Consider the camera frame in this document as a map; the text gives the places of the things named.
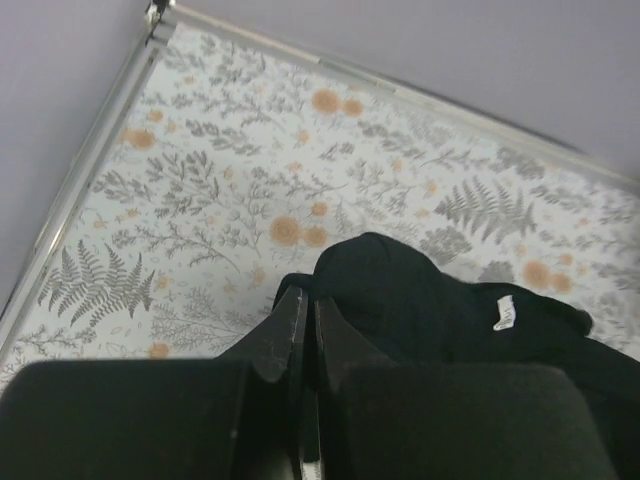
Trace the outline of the black t-shirt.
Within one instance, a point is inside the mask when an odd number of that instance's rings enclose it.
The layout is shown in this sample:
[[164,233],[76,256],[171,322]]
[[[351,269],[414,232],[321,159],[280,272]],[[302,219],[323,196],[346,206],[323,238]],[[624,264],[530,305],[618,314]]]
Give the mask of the black t-shirt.
[[588,312],[512,283],[458,280],[418,250],[367,232],[326,249],[289,287],[331,298],[399,362],[524,363],[562,370],[581,390],[622,479],[639,476],[639,363],[590,338]]

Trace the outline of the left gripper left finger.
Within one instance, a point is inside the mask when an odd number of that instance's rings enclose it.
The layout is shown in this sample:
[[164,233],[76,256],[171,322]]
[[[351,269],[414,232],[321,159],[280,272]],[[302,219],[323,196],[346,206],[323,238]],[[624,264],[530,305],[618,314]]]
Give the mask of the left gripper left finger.
[[5,479],[297,479],[308,298],[211,359],[40,361],[1,397]]

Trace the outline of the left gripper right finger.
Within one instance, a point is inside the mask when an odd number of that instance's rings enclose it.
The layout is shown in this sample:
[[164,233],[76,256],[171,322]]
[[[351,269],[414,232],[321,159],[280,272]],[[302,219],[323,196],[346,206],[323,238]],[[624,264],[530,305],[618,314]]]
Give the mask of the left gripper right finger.
[[539,365],[401,365],[315,305],[327,479],[612,479],[578,389]]

